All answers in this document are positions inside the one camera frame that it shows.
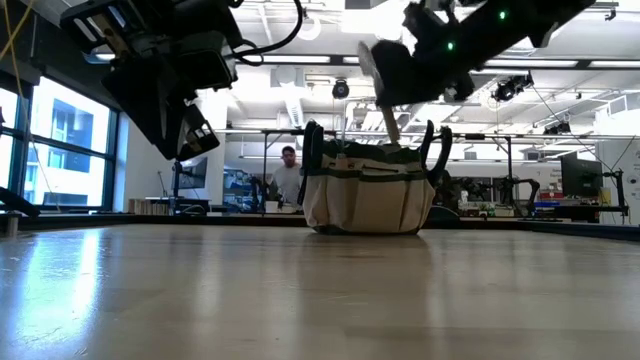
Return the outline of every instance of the man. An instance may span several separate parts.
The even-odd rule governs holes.
[[[278,186],[278,193],[282,195],[282,202],[298,206],[298,193],[300,192],[300,165],[296,162],[296,150],[291,146],[282,149],[282,161],[284,166],[273,173],[273,180]]]

